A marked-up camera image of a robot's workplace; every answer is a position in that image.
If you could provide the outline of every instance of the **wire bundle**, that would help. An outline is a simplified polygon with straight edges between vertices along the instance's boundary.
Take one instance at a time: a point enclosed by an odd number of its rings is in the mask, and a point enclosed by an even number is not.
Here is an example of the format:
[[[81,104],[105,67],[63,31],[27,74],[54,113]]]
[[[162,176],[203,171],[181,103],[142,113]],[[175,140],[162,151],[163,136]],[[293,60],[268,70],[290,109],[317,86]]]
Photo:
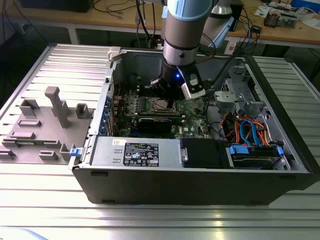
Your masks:
[[[230,120],[233,121],[234,129],[225,136],[228,141],[251,147],[252,143],[249,141],[249,139],[252,135],[255,146],[270,146],[267,138],[267,129],[259,121],[253,120],[252,118],[246,116],[231,116],[230,119],[229,114],[227,114],[223,118],[220,125],[223,126],[226,121]],[[246,136],[245,127],[250,127],[250,130]]]

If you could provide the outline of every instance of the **power supply label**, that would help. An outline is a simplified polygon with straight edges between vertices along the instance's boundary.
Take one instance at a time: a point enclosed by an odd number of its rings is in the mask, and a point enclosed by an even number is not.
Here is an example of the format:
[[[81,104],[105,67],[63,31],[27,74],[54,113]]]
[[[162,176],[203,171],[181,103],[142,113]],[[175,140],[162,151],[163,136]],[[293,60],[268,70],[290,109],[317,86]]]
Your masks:
[[[159,145],[157,143],[126,143],[123,165],[159,167]]]

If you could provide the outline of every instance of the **wooden desk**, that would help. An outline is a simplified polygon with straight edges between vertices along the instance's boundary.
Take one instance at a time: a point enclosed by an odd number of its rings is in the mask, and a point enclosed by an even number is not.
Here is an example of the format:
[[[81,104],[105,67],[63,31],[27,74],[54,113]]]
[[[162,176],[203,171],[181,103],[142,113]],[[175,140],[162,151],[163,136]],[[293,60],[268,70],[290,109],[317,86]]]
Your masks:
[[[256,16],[255,12],[257,7],[262,6],[260,0],[244,0],[245,9],[249,19],[251,19],[254,25],[262,27],[260,34],[261,40],[273,40],[283,42],[295,42],[305,44],[320,44],[320,30],[312,28],[308,25],[298,22],[295,28],[291,27],[267,27],[264,26],[264,17]],[[231,37],[244,37],[247,33],[243,28],[243,25],[239,23],[234,32],[229,32],[228,36]]]
[[[258,40],[261,44],[285,45],[294,47],[320,48],[320,31],[301,22],[298,22],[296,28],[289,27],[266,27],[263,24],[263,17],[255,16],[255,8],[262,6],[260,0],[243,0],[247,9],[248,17],[253,24],[262,27],[262,32]],[[123,3],[124,0],[107,0],[107,4]],[[113,10],[123,9],[135,5],[134,0],[130,0],[126,4],[111,7]],[[96,4],[96,7],[105,10],[105,0],[101,0]],[[150,33],[153,32],[153,14],[151,4],[146,4],[146,27]],[[97,11],[91,8],[87,13],[78,13],[70,11],[48,10],[48,9],[33,9],[20,8],[23,14],[31,20],[32,23],[38,25],[55,26],[67,28],[70,34],[70,39],[73,44],[79,44],[76,29],[93,29],[103,31],[117,32],[135,32],[137,25],[135,23],[136,8],[124,10],[122,19],[112,16],[105,12]],[[25,24],[26,20],[22,18],[14,5],[7,8],[7,13],[11,21],[19,24]],[[155,28],[156,34],[160,34],[162,22],[162,6],[155,5]],[[238,24],[236,31],[229,32],[226,40],[229,45],[234,45],[242,41],[247,35],[242,24]]]

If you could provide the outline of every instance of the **blue latch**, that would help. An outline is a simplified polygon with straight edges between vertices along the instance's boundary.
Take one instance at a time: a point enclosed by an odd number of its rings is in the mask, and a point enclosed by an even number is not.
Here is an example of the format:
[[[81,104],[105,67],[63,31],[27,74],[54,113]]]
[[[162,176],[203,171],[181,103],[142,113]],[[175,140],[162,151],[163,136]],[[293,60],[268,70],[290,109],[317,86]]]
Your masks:
[[[282,147],[278,146],[277,148],[277,151],[279,153],[279,155],[282,157],[285,153],[284,153],[284,150],[282,149]]]
[[[229,147],[230,154],[249,154],[249,150],[247,146],[243,145],[231,145]]]
[[[82,147],[72,148],[70,150],[70,156],[71,157],[81,157],[82,155]]]

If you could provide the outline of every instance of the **workbench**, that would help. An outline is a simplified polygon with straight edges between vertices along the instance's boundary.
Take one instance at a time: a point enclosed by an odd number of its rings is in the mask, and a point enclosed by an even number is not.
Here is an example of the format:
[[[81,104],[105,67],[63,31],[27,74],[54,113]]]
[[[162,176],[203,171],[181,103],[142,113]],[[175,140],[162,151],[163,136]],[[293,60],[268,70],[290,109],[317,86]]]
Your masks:
[[[0,142],[19,118],[18,106],[25,98],[35,99],[39,106],[51,106],[45,97],[48,86],[59,87],[61,100],[69,107],[81,102],[95,109],[106,76],[102,72],[110,67],[109,49],[68,44],[48,46],[0,109]],[[308,104],[297,104],[299,98],[280,98],[288,114],[302,120],[295,123],[297,128],[303,132],[311,130],[306,132],[305,141],[309,140],[309,147],[320,162],[319,130],[310,127],[310,122],[304,120],[308,116],[303,114],[305,111],[311,116],[319,115],[315,102],[319,92],[294,63],[283,58],[256,57],[256,60],[264,66],[266,76],[275,78],[270,84],[277,93],[295,95],[298,91],[308,100]],[[266,67],[270,63],[276,63],[278,68]],[[282,68],[288,74],[278,84],[276,77]],[[306,236],[318,239],[320,182],[304,191],[290,191],[269,206],[93,204],[67,165],[1,163],[0,226],[28,228],[50,240],[301,240]]]
[[[107,0],[107,4],[121,3],[119,0]],[[255,8],[262,6],[260,0],[244,0],[245,8],[247,9],[248,17],[252,20],[254,25],[262,27],[262,32],[258,43],[269,45],[283,45],[302,48],[320,48],[320,30],[316,30],[301,22],[298,22],[295,28],[289,27],[266,27],[263,24],[263,17],[254,15]],[[124,5],[115,6],[114,10],[123,9],[126,7],[134,6],[135,1],[130,0]],[[98,2],[96,7],[105,10],[104,0]],[[131,32],[135,33],[137,25],[135,23],[136,8],[132,7],[123,11],[122,19],[112,16],[105,12],[97,11],[91,8],[87,13],[58,11],[48,9],[33,9],[33,8],[20,8],[23,14],[34,24],[43,26],[54,26],[67,28],[72,44],[79,44],[77,29],[91,29],[102,31],[116,31],[116,32]],[[153,13],[151,4],[146,4],[146,27],[149,33],[154,30],[153,26]],[[16,7],[12,4],[7,4],[7,14],[13,23],[18,25],[27,24],[28,22],[20,15]],[[162,6],[155,5],[155,28],[156,34],[161,33],[162,26]],[[139,29],[139,33],[144,33],[143,29]],[[226,51],[234,46],[237,42],[243,41],[247,32],[243,25],[238,23],[234,32],[229,32],[226,40],[229,41]]]

